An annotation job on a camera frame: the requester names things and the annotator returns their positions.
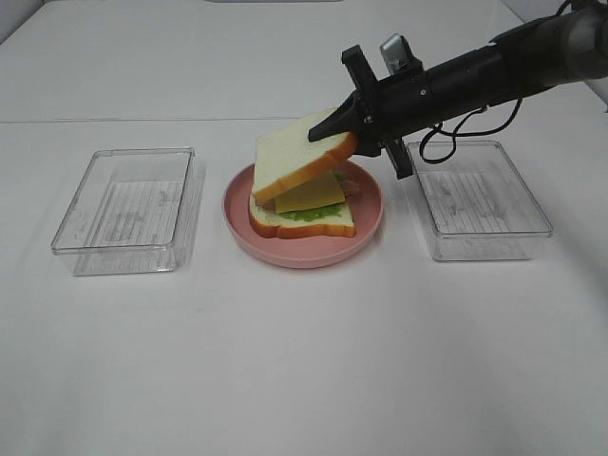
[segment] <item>bread crust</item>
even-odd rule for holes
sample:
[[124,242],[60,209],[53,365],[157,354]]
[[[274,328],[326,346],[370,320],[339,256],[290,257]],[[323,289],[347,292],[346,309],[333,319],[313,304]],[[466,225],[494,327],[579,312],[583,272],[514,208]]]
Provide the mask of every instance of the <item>bread crust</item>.
[[300,183],[309,181],[313,178],[316,178],[317,176],[320,176],[324,172],[335,168],[338,164],[346,161],[349,157],[351,157],[356,148],[357,138],[354,133],[349,131],[344,141],[337,147],[328,150],[325,154],[323,154],[323,156],[319,157],[315,161],[311,161],[306,166],[295,170],[293,173],[288,174],[287,176],[283,176],[278,180],[275,180],[270,185],[267,185],[264,188],[260,188],[256,192],[252,192],[252,195],[254,196],[258,204],[261,204],[267,200],[271,200],[277,195],[280,195],[281,193],[284,193],[287,190],[291,190],[292,188],[297,187]]
[[252,228],[263,238],[297,239],[322,235],[352,238],[356,234],[354,226],[330,225],[322,223],[322,220],[314,225],[306,226],[267,225],[255,218],[249,208],[247,211]]

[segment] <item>toast slice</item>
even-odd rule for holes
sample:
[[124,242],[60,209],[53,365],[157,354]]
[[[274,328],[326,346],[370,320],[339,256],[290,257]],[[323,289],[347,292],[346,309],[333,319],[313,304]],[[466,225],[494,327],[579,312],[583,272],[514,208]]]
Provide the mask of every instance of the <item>toast slice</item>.
[[323,174],[354,153],[357,139],[352,132],[308,141],[308,131],[332,112],[334,108],[309,114],[257,140],[251,193],[258,204]]
[[321,218],[290,218],[290,213],[277,214],[273,209],[258,206],[252,195],[249,198],[249,220],[254,231],[263,238],[294,239],[322,235],[352,238],[356,231],[348,202],[326,208],[328,214]]

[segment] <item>sandwich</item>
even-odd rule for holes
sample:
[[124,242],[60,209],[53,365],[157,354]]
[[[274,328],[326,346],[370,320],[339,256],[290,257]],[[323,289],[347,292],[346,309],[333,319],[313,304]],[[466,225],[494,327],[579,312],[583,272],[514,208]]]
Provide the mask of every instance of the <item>sandwich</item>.
[[332,112],[310,114],[258,139],[249,220],[260,236],[355,235],[348,199],[356,185],[333,169],[354,153],[357,139],[345,132],[308,141],[308,131]]

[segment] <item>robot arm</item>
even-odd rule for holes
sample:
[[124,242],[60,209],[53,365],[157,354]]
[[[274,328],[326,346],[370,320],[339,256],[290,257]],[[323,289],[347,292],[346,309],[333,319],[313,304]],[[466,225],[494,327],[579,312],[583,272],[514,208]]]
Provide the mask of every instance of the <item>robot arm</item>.
[[608,76],[608,9],[595,2],[538,19],[429,70],[402,36],[393,35],[381,51],[391,75],[380,81],[359,46],[342,53],[356,90],[310,130],[309,140],[353,131],[355,154],[376,157],[386,148],[401,179],[412,172],[403,136],[484,106]]

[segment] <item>plastic container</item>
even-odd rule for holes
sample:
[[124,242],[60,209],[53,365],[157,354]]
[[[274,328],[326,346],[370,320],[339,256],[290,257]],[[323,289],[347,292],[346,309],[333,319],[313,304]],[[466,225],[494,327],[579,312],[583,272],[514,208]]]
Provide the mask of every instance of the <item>plastic container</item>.
[[96,152],[52,253],[75,276],[174,271],[194,244],[202,176],[192,148]]
[[[437,261],[529,259],[553,233],[541,207],[498,142],[458,142],[440,164],[407,145],[415,179],[408,197],[422,221],[430,255]],[[425,156],[440,158],[451,142],[427,144]]]

